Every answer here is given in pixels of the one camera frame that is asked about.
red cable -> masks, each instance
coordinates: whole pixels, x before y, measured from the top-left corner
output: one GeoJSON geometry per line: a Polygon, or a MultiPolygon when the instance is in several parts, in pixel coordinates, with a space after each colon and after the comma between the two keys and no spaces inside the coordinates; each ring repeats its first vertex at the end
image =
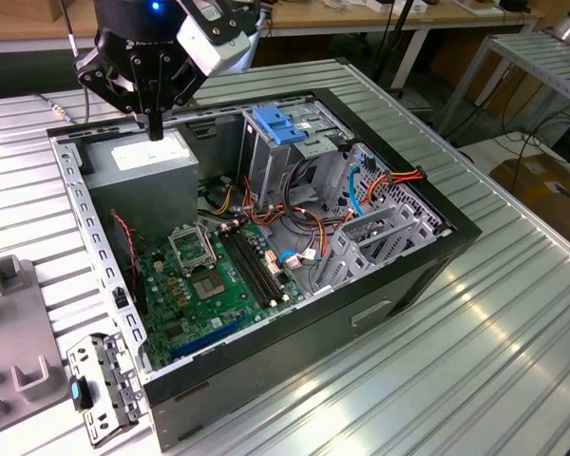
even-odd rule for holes
{"type": "MultiPolygon", "coordinates": [[[[416,174],[410,174],[408,176],[401,176],[401,177],[397,177],[396,175],[393,176],[394,179],[392,181],[393,185],[397,184],[397,183],[401,183],[401,182],[407,182],[407,181],[419,181],[421,179],[424,179],[424,176],[422,174],[420,174],[420,172],[416,173],[416,174]]],[[[361,201],[361,204],[366,204],[367,202],[370,201],[371,199],[371,195],[373,194],[373,191],[376,189],[376,187],[380,184],[380,183],[384,183],[385,185],[388,185],[389,183],[386,181],[387,177],[383,174],[382,176],[380,176],[377,180],[375,180],[371,185],[370,188],[368,189],[368,194],[366,195],[366,197],[361,201]]]]}
{"type": "Polygon", "coordinates": [[[118,221],[124,229],[124,233],[126,234],[126,240],[129,244],[129,254],[131,255],[131,269],[133,271],[133,290],[137,289],[137,271],[135,270],[135,248],[133,247],[133,239],[131,238],[131,231],[129,227],[126,226],[124,220],[119,217],[118,214],[115,212],[111,212],[110,216],[113,217],[116,221],[118,221]]]}

table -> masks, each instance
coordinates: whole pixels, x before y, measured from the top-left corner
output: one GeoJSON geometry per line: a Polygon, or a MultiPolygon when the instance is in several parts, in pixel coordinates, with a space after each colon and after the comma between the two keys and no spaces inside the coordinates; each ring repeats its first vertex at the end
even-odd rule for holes
{"type": "MultiPolygon", "coordinates": [[[[68,8],[79,48],[92,48],[97,31],[92,0],[75,0],[68,8]]],[[[392,15],[391,28],[397,20],[392,15]]],[[[402,88],[413,63],[432,29],[462,29],[472,27],[522,26],[527,32],[534,28],[542,13],[533,9],[528,14],[508,12],[504,16],[476,16],[451,0],[441,0],[429,6],[424,14],[411,14],[403,30],[413,30],[404,59],[393,79],[392,88],[402,88]]],[[[362,6],[350,6],[343,11],[327,8],[320,0],[310,3],[281,3],[273,12],[273,25],[264,36],[298,36],[352,32],[384,31],[387,14],[362,6]]],[[[35,21],[0,14],[0,52],[49,50],[69,48],[63,17],[54,23],[35,21]]]]}
{"type": "Polygon", "coordinates": [[[496,52],[503,61],[485,86],[482,100],[493,90],[498,79],[502,77],[509,66],[514,65],[523,69],[535,78],[553,89],[537,112],[539,113],[530,129],[536,126],[549,113],[550,105],[557,94],[570,100],[570,45],[567,45],[548,33],[519,33],[516,35],[488,36],[482,42],[477,54],[466,69],[465,75],[449,98],[438,132],[444,133],[458,104],[465,96],[473,78],[479,72],[482,63],[490,52],[496,52]]]}
{"type": "MultiPolygon", "coordinates": [[[[570,244],[350,65],[208,80],[200,105],[329,87],[483,230],[419,302],[201,430],[170,455],[563,454],[570,447],[570,244]]],[[[80,91],[49,94],[78,120],[80,91]]],[[[118,113],[91,96],[92,120],[118,113]]],[[[0,100],[0,255],[34,261],[62,356],[112,323],[33,97],[0,100]]],[[[86,454],[69,402],[0,433],[0,454],[86,454]]],[[[157,454],[147,416],[102,448],[157,454]]]]}

cardboard box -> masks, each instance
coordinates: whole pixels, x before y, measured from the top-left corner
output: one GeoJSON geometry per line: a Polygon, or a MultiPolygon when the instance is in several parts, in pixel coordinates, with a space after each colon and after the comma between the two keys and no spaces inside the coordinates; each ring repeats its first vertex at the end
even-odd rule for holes
{"type": "MultiPolygon", "coordinates": [[[[69,6],[73,0],[65,0],[69,6]]],[[[59,0],[0,0],[0,12],[11,16],[27,17],[54,22],[61,16],[59,0]]]]}
{"type": "Polygon", "coordinates": [[[490,177],[570,241],[570,172],[547,154],[525,157],[512,190],[516,161],[502,162],[490,177]]]}

side panel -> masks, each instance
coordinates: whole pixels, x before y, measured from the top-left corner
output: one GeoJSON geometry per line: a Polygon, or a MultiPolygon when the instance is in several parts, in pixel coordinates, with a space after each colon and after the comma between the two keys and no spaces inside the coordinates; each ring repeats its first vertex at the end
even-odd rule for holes
{"type": "Polygon", "coordinates": [[[453,257],[426,263],[157,404],[151,411],[161,450],[166,451],[384,322],[393,314],[393,309],[400,311],[412,302],[453,257]]]}

ram slot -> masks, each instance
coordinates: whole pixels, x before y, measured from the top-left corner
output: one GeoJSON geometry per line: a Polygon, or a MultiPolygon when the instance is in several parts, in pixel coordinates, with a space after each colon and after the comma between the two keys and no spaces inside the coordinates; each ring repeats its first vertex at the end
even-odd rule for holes
{"type": "Polygon", "coordinates": [[[235,243],[234,236],[236,233],[224,233],[219,235],[219,240],[221,244],[228,252],[228,255],[232,259],[235,267],[242,276],[243,280],[251,290],[252,294],[256,298],[260,307],[266,308],[270,305],[271,298],[264,291],[261,282],[254,274],[253,270],[248,266],[247,259],[245,255],[240,251],[235,243]]]}
{"type": "Polygon", "coordinates": [[[266,290],[270,298],[274,299],[275,301],[279,301],[281,293],[279,292],[272,276],[269,274],[266,267],[264,267],[262,262],[257,258],[256,252],[247,241],[247,238],[243,234],[237,233],[235,235],[235,243],[237,244],[240,251],[249,258],[250,266],[257,274],[257,277],[262,282],[264,290],[266,290]]]}

